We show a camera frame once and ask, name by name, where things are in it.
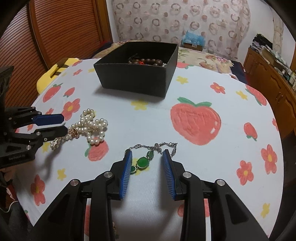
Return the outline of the black open jewelry box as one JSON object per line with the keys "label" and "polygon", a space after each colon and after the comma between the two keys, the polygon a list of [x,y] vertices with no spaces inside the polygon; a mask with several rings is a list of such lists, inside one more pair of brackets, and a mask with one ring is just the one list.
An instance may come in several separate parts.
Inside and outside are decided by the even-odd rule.
{"label": "black open jewelry box", "polygon": [[165,42],[126,42],[94,63],[105,89],[165,98],[178,61],[179,46]]}

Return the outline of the yellow cushion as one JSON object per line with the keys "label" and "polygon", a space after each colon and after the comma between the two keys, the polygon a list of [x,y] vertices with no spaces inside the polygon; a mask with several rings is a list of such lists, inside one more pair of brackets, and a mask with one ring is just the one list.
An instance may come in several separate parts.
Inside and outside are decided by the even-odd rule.
{"label": "yellow cushion", "polygon": [[78,58],[63,58],[54,64],[38,79],[36,84],[38,94],[41,94],[57,76],[61,75],[68,67],[78,61],[80,61]]}

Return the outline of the black phone on gripper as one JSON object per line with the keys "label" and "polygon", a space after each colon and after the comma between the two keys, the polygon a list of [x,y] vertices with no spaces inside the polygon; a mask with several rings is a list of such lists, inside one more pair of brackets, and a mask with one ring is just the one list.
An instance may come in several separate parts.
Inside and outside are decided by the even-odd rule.
{"label": "black phone on gripper", "polygon": [[4,110],[4,99],[9,88],[9,81],[12,76],[14,66],[4,66],[0,69],[0,105],[1,111]]}

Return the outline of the strawberry flower print bedsheet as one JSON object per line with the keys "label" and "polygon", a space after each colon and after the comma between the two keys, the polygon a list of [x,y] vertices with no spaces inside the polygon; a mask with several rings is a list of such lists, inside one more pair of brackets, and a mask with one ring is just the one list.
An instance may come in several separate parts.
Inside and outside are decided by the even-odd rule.
{"label": "strawberry flower print bedsheet", "polygon": [[86,109],[108,121],[104,142],[92,147],[81,136],[20,166],[14,182],[32,224],[74,178],[88,181],[123,158],[133,161],[155,143],[176,143],[174,160],[202,180],[225,180],[270,235],[283,190],[283,154],[268,101],[252,87],[197,66],[178,67],[164,99],[102,88],[93,59],[67,68],[35,100],[43,113],[62,113],[65,126]]}

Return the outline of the brown louvered wardrobe door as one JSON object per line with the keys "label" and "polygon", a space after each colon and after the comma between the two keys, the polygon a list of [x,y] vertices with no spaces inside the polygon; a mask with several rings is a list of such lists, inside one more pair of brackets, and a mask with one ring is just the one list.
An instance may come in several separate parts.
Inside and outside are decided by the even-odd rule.
{"label": "brown louvered wardrobe door", "polygon": [[54,64],[91,58],[111,41],[106,1],[26,1],[1,36],[1,66],[14,67],[5,106],[30,106]]}

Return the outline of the wooden sideboard cabinet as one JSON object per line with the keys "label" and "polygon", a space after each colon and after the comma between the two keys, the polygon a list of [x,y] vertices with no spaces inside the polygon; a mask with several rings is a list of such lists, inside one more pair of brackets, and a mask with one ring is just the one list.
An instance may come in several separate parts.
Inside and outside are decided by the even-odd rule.
{"label": "wooden sideboard cabinet", "polygon": [[261,92],[269,102],[281,139],[295,130],[295,92],[288,82],[251,48],[248,49],[243,67],[248,84]]}

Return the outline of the blue plastic bag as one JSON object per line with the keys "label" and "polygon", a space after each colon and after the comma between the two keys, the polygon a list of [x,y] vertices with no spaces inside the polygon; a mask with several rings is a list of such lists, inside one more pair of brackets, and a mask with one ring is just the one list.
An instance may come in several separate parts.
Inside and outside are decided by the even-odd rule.
{"label": "blue plastic bag", "polygon": [[202,46],[204,47],[206,41],[202,35],[197,35],[187,31],[181,40],[182,45],[191,44],[192,46]]}

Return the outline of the pink circle pattern curtain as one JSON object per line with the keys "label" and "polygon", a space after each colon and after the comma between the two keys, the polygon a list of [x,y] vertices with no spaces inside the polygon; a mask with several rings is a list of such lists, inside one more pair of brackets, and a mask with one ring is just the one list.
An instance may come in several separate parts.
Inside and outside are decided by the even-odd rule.
{"label": "pink circle pattern curtain", "polygon": [[120,40],[181,44],[186,33],[208,52],[237,59],[250,24],[247,1],[112,1]]}

